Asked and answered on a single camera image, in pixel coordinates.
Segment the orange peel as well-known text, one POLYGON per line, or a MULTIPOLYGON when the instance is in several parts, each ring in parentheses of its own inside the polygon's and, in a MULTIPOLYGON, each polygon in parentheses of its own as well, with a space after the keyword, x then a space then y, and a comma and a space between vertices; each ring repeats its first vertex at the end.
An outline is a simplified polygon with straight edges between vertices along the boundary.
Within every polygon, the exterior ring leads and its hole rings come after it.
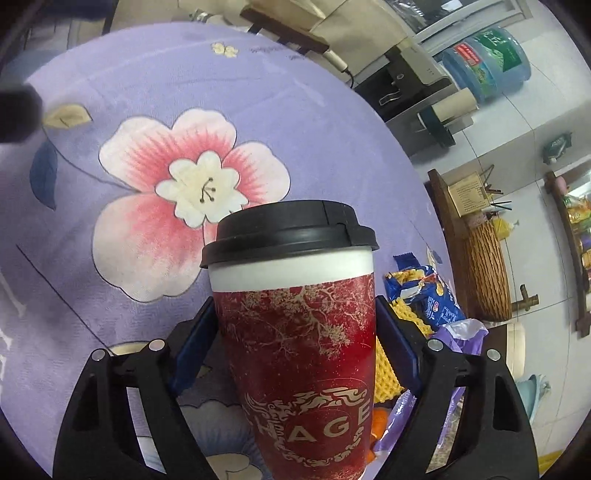
POLYGON ((372 436, 373 442, 380 440, 386 432, 389 414, 390 411, 387 408, 375 407, 373 409, 372 426, 370 427, 370 436, 372 436))

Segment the red paper coffee cup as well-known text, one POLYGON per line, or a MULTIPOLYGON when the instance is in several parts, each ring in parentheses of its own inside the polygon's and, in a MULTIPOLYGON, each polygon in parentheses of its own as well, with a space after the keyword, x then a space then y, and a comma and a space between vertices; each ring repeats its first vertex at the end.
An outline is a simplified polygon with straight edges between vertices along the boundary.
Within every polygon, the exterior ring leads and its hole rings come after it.
POLYGON ((325 200, 233 213, 204 248, 229 370, 276 479, 365 471, 377 248, 351 206, 325 200))

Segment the woven wicker basket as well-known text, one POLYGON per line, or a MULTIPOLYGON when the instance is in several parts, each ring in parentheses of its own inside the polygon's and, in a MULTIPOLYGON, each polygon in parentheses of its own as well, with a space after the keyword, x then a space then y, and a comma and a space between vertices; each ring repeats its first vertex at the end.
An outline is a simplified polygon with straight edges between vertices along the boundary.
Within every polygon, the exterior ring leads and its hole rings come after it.
POLYGON ((496 323, 510 320, 512 302, 507 270, 500 241, 490 221, 470 230, 467 248, 469 277, 479 318, 496 323))

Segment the yellow soap dispenser bottle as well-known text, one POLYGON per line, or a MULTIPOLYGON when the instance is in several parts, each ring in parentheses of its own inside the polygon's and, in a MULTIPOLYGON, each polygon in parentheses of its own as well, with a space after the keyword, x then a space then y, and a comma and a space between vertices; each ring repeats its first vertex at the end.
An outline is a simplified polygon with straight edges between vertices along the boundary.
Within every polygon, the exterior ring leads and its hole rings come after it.
POLYGON ((519 221, 509 222, 503 217, 495 216, 490 220, 493 226, 495 235, 499 241, 506 240, 510 237, 511 233, 520 224, 519 221))

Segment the brass faucet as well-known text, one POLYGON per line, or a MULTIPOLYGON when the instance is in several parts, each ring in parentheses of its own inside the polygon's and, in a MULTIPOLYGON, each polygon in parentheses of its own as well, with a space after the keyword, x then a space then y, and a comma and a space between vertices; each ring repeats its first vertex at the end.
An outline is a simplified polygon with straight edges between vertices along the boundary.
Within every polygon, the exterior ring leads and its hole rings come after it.
POLYGON ((533 307, 540 304, 539 296, 537 294, 530 295, 525 284, 521 284, 519 290, 522 298, 512 303, 513 313, 521 311, 529 312, 533 307))

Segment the purple snack bag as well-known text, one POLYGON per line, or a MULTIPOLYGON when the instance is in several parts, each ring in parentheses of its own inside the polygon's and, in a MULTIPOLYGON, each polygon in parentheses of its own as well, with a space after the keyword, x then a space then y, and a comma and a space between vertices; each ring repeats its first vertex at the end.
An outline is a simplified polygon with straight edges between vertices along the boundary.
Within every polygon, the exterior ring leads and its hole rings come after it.
MULTIPOLYGON (((427 363, 426 350, 427 344, 431 340, 438 340, 446 348, 458 354, 479 355, 482 351, 482 346, 485 337, 488 335, 488 330, 484 324, 476 319, 465 319, 444 325, 435 334, 427 338, 427 343, 423 349, 424 358, 424 372, 427 374, 427 379, 424 383, 425 391, 426 385, 429 383, 432 368, 427 363)), ((389 423, 380 440, 377 440, 372 450, 375 453, 390 452, 394 445, 398 442, 401 434, 408 424, 411 413, 416 406, 418 396, 412 394, 410 390, 405 387, 404 392, 398 395, 398 399, 394 403, 394 407, 389 414, 389 423)))

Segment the blue chip bag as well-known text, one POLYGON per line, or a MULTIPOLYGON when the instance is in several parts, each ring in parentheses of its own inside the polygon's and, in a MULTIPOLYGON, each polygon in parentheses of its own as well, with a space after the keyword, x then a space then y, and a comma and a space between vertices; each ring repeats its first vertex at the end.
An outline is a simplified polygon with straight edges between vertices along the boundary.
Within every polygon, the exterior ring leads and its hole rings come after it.
POLYGON ((394 256, 398 270, 385 276, 385 289, 394 312, 403 319, 421 320, 427 333, 466 319, 455 295, 431 265, 421 265, 413 253, 394 256))

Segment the blue water jug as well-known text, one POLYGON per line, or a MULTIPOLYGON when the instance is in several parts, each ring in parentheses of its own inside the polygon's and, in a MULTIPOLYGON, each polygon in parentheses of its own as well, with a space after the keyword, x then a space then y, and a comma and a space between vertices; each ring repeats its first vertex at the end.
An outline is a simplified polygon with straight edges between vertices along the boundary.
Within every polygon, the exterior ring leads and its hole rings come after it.
POLYGON ((447 48, 441 63, 479 105, 518 91, 531 78, 531 64, 522 46, 500 27, 482 30, 447 48))

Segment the light blue plastic basin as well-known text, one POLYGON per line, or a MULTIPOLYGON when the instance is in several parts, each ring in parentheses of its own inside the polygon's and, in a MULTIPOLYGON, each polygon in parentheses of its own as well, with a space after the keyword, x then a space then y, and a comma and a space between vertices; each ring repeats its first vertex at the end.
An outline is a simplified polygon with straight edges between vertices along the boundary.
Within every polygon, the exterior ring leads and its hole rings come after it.
POLYGON ((528 420, 533 423, 542 399, 551 391, 551 385, 544 375, 534 374, 516 382, 528 420))

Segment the purple floral tablecloth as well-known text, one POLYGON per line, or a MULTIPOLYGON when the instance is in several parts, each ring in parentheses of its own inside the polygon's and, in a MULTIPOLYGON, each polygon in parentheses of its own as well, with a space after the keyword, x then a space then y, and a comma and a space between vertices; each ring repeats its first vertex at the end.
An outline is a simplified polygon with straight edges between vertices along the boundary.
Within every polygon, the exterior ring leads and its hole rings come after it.
POLYGON ((233 212, 346 203, 379 243, 452 275, 419 173, 315 62, 223 26, 120 30, 29 83, 53 123, 1 148, 1 408, 50 472, 90 353, 166 336, 211 293, 201 251, 233 212))

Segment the beige chopstick holder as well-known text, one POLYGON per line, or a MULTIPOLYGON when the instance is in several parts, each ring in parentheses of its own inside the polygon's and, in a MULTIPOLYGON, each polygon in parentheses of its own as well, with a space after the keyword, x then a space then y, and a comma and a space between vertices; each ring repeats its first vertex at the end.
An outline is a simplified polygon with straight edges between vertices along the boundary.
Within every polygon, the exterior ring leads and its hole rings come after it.
POLYGON ((477 173, 449 185, 448 193, 460 217, 482 211, 491 205, 482 178, 477 173))

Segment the yellow foam fruit net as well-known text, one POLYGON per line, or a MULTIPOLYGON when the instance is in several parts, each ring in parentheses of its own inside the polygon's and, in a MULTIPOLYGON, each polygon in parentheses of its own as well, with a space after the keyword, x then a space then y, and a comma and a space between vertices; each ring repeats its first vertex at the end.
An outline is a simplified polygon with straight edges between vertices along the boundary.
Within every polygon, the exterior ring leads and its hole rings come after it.
POLYGON ((377 338, 394 374, 403 387, 420 395, 427 379, 423 358, 427 338, 414 322, 400 318, 383 295, 376 297, 376 314, 377 338))

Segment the black water dispenser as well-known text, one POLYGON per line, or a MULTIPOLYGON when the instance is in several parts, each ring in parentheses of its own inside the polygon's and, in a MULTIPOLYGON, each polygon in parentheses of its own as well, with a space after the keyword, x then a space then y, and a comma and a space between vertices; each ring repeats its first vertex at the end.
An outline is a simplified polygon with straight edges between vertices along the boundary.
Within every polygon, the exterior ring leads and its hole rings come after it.
POLYGON ((472 124, 472 92, 460 88, 419 44, 405 40, 363 70, 356 93, 412 156, 435 145, 449 149, 472 124))

